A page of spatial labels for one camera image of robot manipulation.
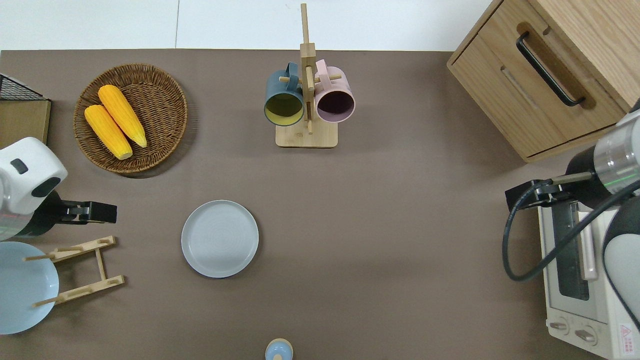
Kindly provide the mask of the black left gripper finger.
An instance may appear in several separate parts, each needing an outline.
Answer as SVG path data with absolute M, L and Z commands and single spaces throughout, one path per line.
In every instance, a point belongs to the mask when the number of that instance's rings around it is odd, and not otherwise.
M 88 202 L 62 201 L 65 213 L 62 215 L 63 224 L 88 224 L 91 205 Z
M 116 224 L 118 207 L 110 203 L 90 202 L 90 222 Z

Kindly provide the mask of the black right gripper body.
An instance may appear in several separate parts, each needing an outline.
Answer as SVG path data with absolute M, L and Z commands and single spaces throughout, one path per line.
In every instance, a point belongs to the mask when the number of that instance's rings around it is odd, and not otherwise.
M 595 148 L 589 147 L 574 155 L 567 164 L 567 174 L 591 174 L 591 178 L 569 185 L 569 193 L 586 207 L 597 207 L 608 198 L 608 189 L 595 171 L 594 152 Z

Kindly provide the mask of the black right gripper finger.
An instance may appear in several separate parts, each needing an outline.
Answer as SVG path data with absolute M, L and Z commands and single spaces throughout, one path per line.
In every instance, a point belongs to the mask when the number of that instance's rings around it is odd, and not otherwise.
M 505 200 L 506 200 L 508 209 L 510 211 L 514 209 L 519 198 L 521 198 L 521 196 L 523 196 L 523 194 L 525 194 L 526 191 L 528 191 L 528 189 L 535 187 L 540 182 L 541 181 L 526 181 L 517 186 L 511 187 L 510 189 L 507 189 L 505 191 Z M 521 203 L 519 203 L 518 209 L 520 210 L 524 208 L 535 207 L 539 202 L 539 200 L 540 199 L 539 199 L 538 193 L 535 190 L 531 194 L 528 194 L 528 196 L 525 196 L 523 198 Z
M 553 207 L 555 204 L 565 202 L 569 198 L 569 192 L 561 183 L 553 182 L 551 178 L 542 180 L 540 184 L 540 207 Z

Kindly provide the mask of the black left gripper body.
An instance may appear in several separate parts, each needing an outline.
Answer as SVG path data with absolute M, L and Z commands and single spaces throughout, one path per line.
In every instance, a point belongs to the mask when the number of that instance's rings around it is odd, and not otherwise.
M 66 215 L 66 206 L 58 193 L 50 193 L 36 208 L 23 228 L 23 237 L 38 237 L 53 228 Z

